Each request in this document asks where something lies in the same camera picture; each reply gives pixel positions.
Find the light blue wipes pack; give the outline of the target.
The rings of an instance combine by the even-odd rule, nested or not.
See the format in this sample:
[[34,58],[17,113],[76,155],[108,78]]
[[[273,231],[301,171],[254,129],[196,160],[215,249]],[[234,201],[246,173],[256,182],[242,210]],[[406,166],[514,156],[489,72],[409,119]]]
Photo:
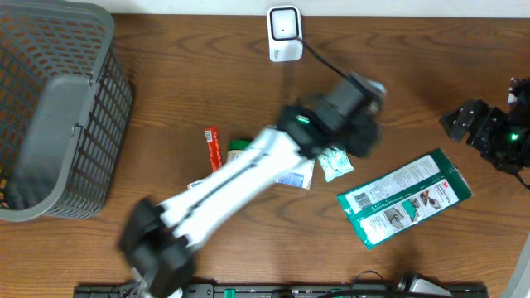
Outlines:
[[317,159],[325,173],[327,182],[354,170],[347,153],[336,147],[326,148]]

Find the blue white packet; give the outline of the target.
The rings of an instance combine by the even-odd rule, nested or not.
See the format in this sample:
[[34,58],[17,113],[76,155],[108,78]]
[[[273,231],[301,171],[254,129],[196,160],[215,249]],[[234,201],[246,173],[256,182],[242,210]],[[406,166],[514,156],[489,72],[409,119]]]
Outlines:
[[288,185],[296,188],[309,190],[311,188],[314,166],[314,160],[305,161],[297,168],[289,171],[284,176],[278,178],[276,182],[281,185]]

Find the green white 3M package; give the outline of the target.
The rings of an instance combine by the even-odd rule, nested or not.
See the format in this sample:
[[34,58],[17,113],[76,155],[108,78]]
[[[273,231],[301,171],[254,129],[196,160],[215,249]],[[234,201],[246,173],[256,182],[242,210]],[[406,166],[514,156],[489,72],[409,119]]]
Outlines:
[[337,200],[359,240],[372,249],[472,196],[456,165],[437,148]]

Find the green lid jar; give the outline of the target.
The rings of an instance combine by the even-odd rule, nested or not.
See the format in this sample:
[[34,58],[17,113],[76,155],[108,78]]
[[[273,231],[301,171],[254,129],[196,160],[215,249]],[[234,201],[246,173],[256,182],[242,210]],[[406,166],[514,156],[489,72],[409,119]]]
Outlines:
[[232,140],[229,142],[227,156],[226,156],[226,162],[229,163],[232,160],[237,159],[239,156],[241,156],[247,147],[251,144],[248,140]]

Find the orange tissue packet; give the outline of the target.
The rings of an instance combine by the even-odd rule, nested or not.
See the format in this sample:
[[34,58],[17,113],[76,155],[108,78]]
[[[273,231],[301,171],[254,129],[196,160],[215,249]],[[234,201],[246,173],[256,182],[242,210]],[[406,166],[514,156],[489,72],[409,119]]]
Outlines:
[[187,185],[187,189],[192,189],[194,187],[196,187],[197,185],[200,185],[201,183],[204,182],[205,179],[201,179],[201,180],[197,180],[197,181],[194,181],[194,182],[191,182]]

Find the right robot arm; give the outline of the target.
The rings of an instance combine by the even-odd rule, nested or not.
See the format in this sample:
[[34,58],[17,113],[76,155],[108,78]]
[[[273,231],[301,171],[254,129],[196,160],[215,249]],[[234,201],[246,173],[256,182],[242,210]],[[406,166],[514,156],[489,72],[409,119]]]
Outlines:
[[[529,188],[529,78],[512,77],[509,81],[507,113],[489,108],[479,131],[487,136],[481,141],[481,156],[497,171],[514,177]],[[516,266],[502,298],[529,298],[529,238],[525,238]]]

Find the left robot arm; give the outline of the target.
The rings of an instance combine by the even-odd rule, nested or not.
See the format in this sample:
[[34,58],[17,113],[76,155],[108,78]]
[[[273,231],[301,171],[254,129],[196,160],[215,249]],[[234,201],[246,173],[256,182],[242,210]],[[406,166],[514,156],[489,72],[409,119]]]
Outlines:
[[[243,151],[197,186],[134,208],[118,246],[136,272],[143,297],[180,297],[194,275],[195,252],[254,197],[289,171],[326,151],[367,156],[380,136],[374,114],[385,88],[351,73],[328,94],[313,97],[314,108],[286,106]],[[464,177],[436,149],[395,171],[338,197],[368,248],[417,225],[472,195]]]

